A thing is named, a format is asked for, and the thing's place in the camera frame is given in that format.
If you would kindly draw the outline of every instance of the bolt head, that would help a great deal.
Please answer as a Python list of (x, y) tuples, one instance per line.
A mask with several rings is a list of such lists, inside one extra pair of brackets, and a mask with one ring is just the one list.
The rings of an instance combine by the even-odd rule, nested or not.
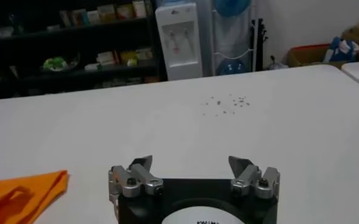
[(134, 177), (128, 178), (128, 180), (126, 180), (126, 184), (129, 186), (134, 186), (137, 184), (137, 180)]
[(258, 184), (260, 187), (268, 187), (269, 186), (269, 182), (264, 178), (260, 179)]

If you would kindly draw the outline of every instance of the metal gripper jaw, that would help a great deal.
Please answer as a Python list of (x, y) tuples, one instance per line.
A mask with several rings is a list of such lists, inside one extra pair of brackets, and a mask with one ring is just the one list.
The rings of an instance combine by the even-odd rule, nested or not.
[(276, 168), (268, 167), (262, 176), (259, 167), (248, 159), (230, 156), (228, 160), (235, 176), (231, 180), (231, 191), (235, 197), (246, 196), (254, 190), (258, 198), (278, 198), (280, 173)]
[(163, 180), (149, 173), (151, 165), (152, 156), (146, 156), (133, 160), (128, 169), (113, 166), (108, 172), (110, 201), (116, 200), (119, 194), (127, 198), (137, 197), (141, 194), (141, 189), (149, 195), (162, 194)]

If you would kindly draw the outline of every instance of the white wall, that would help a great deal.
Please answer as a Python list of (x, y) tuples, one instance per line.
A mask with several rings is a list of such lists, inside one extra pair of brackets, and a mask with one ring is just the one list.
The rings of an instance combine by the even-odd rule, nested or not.
[[(208, 38), (211, 1), (196, 0), (205, 75), (211, 73)], [(274, 55), (277, 60), (282, 60), (295, 46), (329, 43), (359, 22), (359, 0), (259, 0), (258, 8), (269, 37), (265, 54)]]

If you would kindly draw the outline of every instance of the shelf item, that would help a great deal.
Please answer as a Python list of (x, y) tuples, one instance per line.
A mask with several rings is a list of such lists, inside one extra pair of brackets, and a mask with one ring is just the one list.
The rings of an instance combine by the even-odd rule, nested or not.
[(110, 23), (116, 20), (116, 12), (114, 10), (114, 5), (102, 5), (97, 7), (97, 11), (101, 22)]
[(97, 25), (101, 23), (101, 19), (99, 18), (99, 13), (97, 10), (88, 11), (87, 18), (88, 18), (88, 22), (92, 25)]
[(59, 15), (63, 21), (65, 27), (71, 27), (71, 20), (69, 20), (69, 14), (66, 10), (59, 11)]
[(137, 18), (147, 17), (147, 12), (145, 10), (145, 3), (143, 0), (133, 1), (132, 4)]
[(120, 5), (117, 7), (118, 19), (133, 18), (133, 6), (131, 4)]
[(71, 12), (72, 15), (72, 22), (74, 24), (74, 26), (83, 26), (86, 25), (85, 21), (84, 21), (84, 14), (86, 13), (85, 9), (78, 9), (78, 10), (73, 10)]

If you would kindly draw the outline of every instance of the screw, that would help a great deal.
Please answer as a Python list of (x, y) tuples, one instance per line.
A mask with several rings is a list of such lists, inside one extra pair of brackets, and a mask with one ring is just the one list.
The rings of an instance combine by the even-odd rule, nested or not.
[(131, 177), (131, 178), (128, 178), (128, 180), (126, 180), (126, 184), (129, 185), (129, 186), (134, 186), (136, 185), (136, 178), (134, 177)]
[(268, 187), (269, 186), (269, 182), (264, 178), (260, 179), (258, 183), (259, 183), (259, 186), (261, 186), (261, 187)]
[(154, 190), (154, 195), (161, 196), (163, 194), (163, 188), (162, 187), (156, 187)]

